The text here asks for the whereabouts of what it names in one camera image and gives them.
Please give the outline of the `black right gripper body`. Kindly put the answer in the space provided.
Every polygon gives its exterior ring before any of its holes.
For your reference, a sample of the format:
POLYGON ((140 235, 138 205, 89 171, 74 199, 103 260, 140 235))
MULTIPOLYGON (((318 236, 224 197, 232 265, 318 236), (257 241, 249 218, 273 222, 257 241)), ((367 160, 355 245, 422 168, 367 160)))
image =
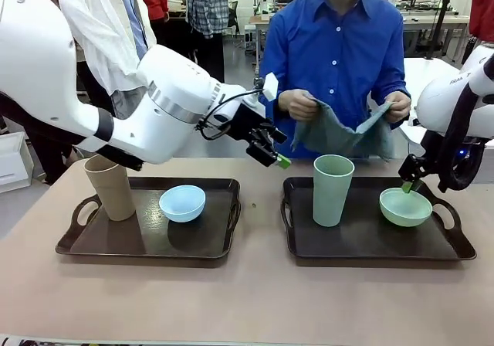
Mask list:
POLYGON ((399 168, 398 174, 403 181, 417 181, 423 178, 428 174, 427 158, 409 154, 399 168))

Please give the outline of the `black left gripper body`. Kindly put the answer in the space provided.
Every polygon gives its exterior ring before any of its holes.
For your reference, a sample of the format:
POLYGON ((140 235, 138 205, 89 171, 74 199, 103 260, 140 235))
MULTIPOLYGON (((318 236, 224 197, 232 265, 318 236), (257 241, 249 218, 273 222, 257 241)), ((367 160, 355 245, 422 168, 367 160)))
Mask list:
POLYGON ((228 123, 226 134, 235 141, 252 143, 260 141, 264 145, 272 145, 272 141, 266 130, 266 125, 271 124, 263 114, 259 114, 251 107, 241 103, 234 117, 228 123))

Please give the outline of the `person right hand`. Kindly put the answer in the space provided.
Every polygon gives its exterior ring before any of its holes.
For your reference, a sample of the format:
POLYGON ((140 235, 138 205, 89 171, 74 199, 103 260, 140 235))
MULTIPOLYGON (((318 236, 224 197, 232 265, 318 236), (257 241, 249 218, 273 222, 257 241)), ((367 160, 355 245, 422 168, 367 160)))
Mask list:
POLYGON ((278 107, 294 120, 311 121, 319 111, 319 104, 313 95, 306 90, 295 89, 281 92, 278 96, 278 107))

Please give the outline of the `person left hand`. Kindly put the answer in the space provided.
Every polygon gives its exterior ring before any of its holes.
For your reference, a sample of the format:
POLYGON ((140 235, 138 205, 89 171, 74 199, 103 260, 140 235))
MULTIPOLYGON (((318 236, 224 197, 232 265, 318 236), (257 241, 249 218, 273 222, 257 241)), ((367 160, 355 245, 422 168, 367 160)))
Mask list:
POLYGON ((390 104, 386 112, 388 123, 396 124, 410 114, 411 98, 407 94, 401 91, 395 91, 387 95, 385 101, 390 104))

